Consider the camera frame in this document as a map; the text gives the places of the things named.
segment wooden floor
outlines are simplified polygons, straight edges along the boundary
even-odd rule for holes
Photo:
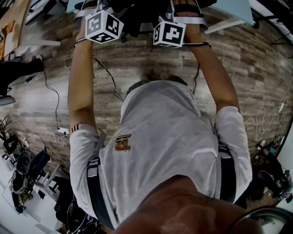
[[[209,23],[215,23],[227,16],[213,10],[206,11]],[[74,51],[77,30],[73,26],[74,15],[64,14],[62,17],[45,19],[43,16],[26,26],[25,37],[30,39],[60,40],[60,47],[25,47],[17,54],[24,53],[24,59],[32,55],[43,56],[48,85],[55,88],[60,96],[58,107],[59,125],[69,128],[67,107],[68,78]],[[254,118],[261,106],[266,109],[264,129],[268,127],[276,108],[282,99],[285,106],[280,115],[278,112],[272,120],[271,127],[263,134],[267,141],[276,136],[284,136],[292,117],[293,93],[290,85],[293,54],[289,46],[271,46],[280,35],[266,22],[260,23],[258,30],[250,26],[240,25],[216,33],[205,35],[212,45],[213,51],[228,71],[238,94],[244,120]],[[127,89],[151,70],[159,75],[161,72],[182,77],[189,85],[193,85],[197,62],[187,48],[169,49],[152,45],[152,35],[141,35],[139,38],[128,38],[126,43],[119,40],[105,45],[94,45],[94,54],[112,73],[119,92],[125,95]],[[94,63],[94,109],[97,127],[108,134],[108,139],[119,126],[121,101],[113,95],[113,84],[108,74],[97,63]],[[45,76],[39,73],[29,83],[16,85],[9,92],[16,103],[0,107],[0,117],[9,115],[10,124],[20,137],[38,133],[44,140],[48,131],[57,134],[55,109],[58,98],[55,92],[45,87]],[[195,92],[199,108],[215,115],[215,103],[208,90],[202,73],[197,79]],[[258,122],[262,120],[261,110]],[[255,141],[256,128],[252,121],[245,123],[253,157],[257,151]],[[64,139],[65,146],[48,141],[69,166],[69,141]],[[41,150],[43,143],[34,135],[30,138],[31,146]],[[59,161],[57,155],[48,146],[49,152]]]

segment hair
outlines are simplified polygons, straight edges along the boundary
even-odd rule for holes
[[[290,194],[290,196],[286,199],[287,203],[290,203],[293,200],[293,194]]]

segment shirt logo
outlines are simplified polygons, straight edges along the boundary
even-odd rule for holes
[[[127,151],[130,150],[130,145],[128,145],[128,139],[131,137],[131,134],[119,136],[115,142],[115,150],[117,151]]]

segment desk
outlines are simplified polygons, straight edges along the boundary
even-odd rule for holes
[[[0,28],[4,28],[6,24],[15,21],[12,32],[6,36],[4,57],[10,54],[19,46],[25,45],[43,45],[43,46],[59,46],[61,42],[46,40],[29,40],[23,39],[23,28],[26,23],[30,0],[15,0],[12,7],[0,19]]]
[[[205,34],[238,24],[254,24],[249,0],[217,0],[215,4],[211,5],[211,8],[229,14],[232,17],[210,26],[208,30],[204,31]]]

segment wristband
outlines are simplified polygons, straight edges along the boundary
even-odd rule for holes
[[[77,42],[75,43],[74,47],[75,47],[79,42],[83,42],[84,40],[86,40],[85,37],[82,37],[82,38],[78,39]]]
[[[200,43],[184,43],[184,46],[188,46],[188,47],[200,47],[200,46],[209,46],[210,48],[211,45],[208,42],[200,42]]]

